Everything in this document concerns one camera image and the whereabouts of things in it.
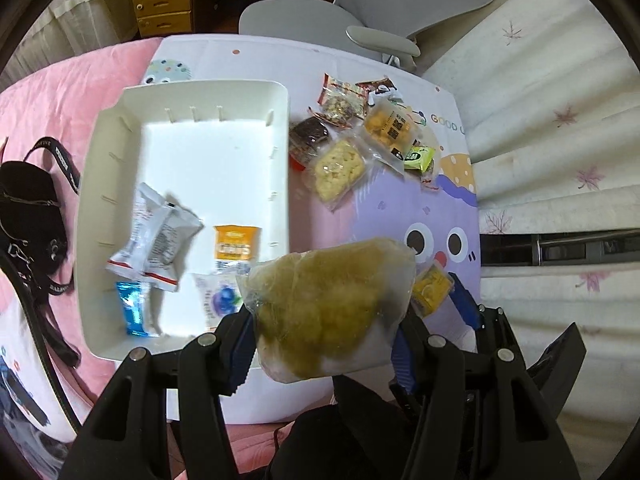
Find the green snack package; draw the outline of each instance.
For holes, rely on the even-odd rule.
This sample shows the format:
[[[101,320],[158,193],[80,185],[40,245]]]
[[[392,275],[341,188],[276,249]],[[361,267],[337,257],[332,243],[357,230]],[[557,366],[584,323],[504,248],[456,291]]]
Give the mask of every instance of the green snack package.
[[[435,154],[436,150],[434,148],[414,146],[404,158],[404,168],[406,170],[420,170],[421,173],[426,173],[433,162]]]

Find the gray chair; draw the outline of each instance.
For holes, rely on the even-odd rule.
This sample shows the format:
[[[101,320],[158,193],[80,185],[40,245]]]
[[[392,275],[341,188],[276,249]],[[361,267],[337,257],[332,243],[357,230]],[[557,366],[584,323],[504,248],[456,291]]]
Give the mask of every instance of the gray chair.
[[[419,32],[493,0],[263,0],[240,16],[239,32],[329,46],[369,59],[397,56],[415,67]]]

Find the metal screw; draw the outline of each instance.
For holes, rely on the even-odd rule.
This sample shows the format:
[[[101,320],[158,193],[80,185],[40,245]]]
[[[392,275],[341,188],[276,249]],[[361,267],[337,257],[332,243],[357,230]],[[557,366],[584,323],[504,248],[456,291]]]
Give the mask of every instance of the metal screw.
[[[200,346],[211,346],[216,342],[216,335],[211,332],[207,332],[206,334],[202,334],[198,338],[198,344]]]
[[[447,344],[447,340],[444,339],[441,335],[430,335],[427,339],[427,343],[434,348],[442,348]]]
[[[515,355],[513,355],[513,352],[508,348],[500,348],[498,350],[498,358],[500,359],[500,361],[510,363],[515,359]]]
[[[142,348],[139,346],[138,348],[134,348],[131,352],[129,352],[129,358],[132,361],[140,361],[146,355],[146,348]]]

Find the curtain fold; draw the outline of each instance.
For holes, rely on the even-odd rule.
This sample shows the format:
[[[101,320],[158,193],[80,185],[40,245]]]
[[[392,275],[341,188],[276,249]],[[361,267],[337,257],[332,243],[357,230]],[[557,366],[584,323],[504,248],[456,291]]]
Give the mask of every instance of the curtain fold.
[[[0,73],[0,91],[52,63],[130,40],[136,31],[131,0],[53,0]]]
[[[418,37],[456,97],[485,234],[637,228],[640,76],[589,0],[495,0]],[[527,365],[576,322],[587,357],[559,421],[585,479],[640,415],[640,263],[483,267]]]

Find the table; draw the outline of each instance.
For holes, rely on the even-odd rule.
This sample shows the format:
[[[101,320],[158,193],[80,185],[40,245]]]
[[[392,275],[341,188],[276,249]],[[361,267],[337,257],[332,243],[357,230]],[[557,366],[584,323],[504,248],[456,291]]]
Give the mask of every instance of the table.
[[[289,171],[290,250],[306,251],[341,243],[386,236],[417,250],[418,268],[434,258],[455,272],[479,301],[480,240],[475,183],[464,128],[453,96],[407,72],[322,46],[277,38],[201,34],[172,36],[160,44],[154,68],[165,60],[168,79],[265,79],[282,83],[290,94],[292,122],[308,117],[316,103],[324,73],[350,82],[388,76],[404,102],[435,134],[441,155],[438,192],[424,190],[417,178],[401,178],[377,163],[370,178],[358,186],[333,213],[308,192],[300,173]],[[475,334],[447,298],[430,316],[427,326],[466,350],[475,347]],[[390,365],[354,375],[357,380],[390,398]],[[330,378],[279,384],[260,368],[250,370],[247,382],[233,397],[222,399],[229,424],[291,420],[310,405],[330,397]],[[176,392],[168,392],[167,414],[178,418]]]

